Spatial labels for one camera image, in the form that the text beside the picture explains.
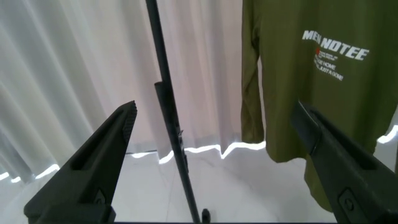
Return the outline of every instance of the screw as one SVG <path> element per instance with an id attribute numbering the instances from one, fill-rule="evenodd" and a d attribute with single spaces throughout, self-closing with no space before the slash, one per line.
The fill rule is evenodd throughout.
<path id="1" fill-rule="evenodd" d="M 354 203 L 353 203 L 353 201 L 351 201 L 349 198 L 347 198 L 347 199 L 344 201 L 344 205 L 345 205 L 345 207 L 347 208 L 347 210 L 349 210 L 349 211 L 354 210 Z"/>

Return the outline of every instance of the white curtain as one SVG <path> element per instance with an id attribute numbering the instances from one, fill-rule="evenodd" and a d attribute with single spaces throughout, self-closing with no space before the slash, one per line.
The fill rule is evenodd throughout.
<path id="1" fill-rule="evenodd" d="M 186 147 L 240 138 L 241 0 L 158 1 Z M 0 2 L 0 174 L 62 166 L 121 104 L 138 116 L 128 152 L 171 148 L 143 0 Z"/>

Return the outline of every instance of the black rubber foot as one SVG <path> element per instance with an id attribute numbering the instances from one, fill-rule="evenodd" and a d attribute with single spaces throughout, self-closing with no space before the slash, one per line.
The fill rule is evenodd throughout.
<path id="1" fill-rule="evenodd" d="M 201 211 L 201 222 L 202 223 L 210 223 L 211 217 L 210 212 L 206 208 Z"/>

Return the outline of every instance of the metal pole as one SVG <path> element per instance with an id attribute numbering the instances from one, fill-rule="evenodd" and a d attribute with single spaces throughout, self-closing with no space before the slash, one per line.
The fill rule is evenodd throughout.
<path id="1" fill-rule="evenodd" d="M 183 150 L 180 123 L 178 121 L 177 108 L 175 105 L 173 86 L 170 78 L 169 63 L 167 62 L 166 49 L 164 45 L 162 26 L 160 24 L 159 11 L 156 0 L 146 0 L 150 27 L 154 37 L 157 60 L 159 62 L 162 82 L 155 83 L 157 97 L 169 134 L 170 143 L 174 152 L 174 158 L 180 173 L 181 182 L 187 198 L 188 206 L 194 223 L 200 223 L 198 208 L 188 175 L 187 157 Z"/>

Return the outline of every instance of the olive green shirt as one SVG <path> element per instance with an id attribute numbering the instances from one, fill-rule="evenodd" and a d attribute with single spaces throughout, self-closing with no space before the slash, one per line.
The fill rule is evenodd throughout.
<path id="1" fill-rule="evenodd" d="M 262 63 L 267 152 L 307 159 L 305 181 L 331 211 L 313 164 L 290 124 L 294 103 L 311 104 L 370 153 L 398 103 L 398 1 L 244 0 L 242 139 L 261 142 L 257 61 Z"/>

